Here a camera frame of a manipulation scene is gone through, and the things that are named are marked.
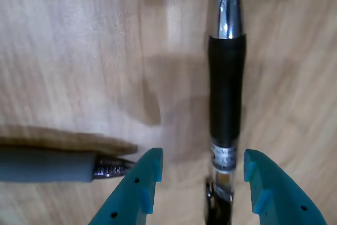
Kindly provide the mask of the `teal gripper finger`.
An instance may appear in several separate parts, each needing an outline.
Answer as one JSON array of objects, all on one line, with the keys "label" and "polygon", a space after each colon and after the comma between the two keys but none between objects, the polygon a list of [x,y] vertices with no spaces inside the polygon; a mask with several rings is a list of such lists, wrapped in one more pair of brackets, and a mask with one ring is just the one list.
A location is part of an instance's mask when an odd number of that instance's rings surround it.
[{"label": "teal gripper finger", "polygon": [[250,184],[252,212],[260,224],[326,224],[313,201],[264,153],[245,150],[244,180]]},{"label": "teal gripper finger", "polygon": [[94,225],[146,224],[153,213],[156,184],[162,181],[163,149],[148,150],[123,178],[96,215]]}]

